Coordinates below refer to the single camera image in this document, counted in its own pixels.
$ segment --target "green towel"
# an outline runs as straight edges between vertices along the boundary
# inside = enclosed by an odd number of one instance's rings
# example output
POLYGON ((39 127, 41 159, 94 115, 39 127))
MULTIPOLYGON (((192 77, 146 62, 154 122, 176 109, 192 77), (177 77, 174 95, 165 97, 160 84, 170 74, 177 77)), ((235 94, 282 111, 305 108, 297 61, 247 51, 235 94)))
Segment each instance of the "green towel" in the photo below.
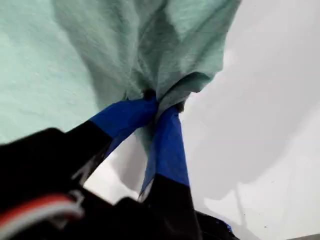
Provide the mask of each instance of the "green towel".
MULTIPOLYGON (((154 89, 157 117, 222 69, 239 0, 4 0, 0 142, 154 89)), ((145 146, 152 132, 144 131, 145 146)))

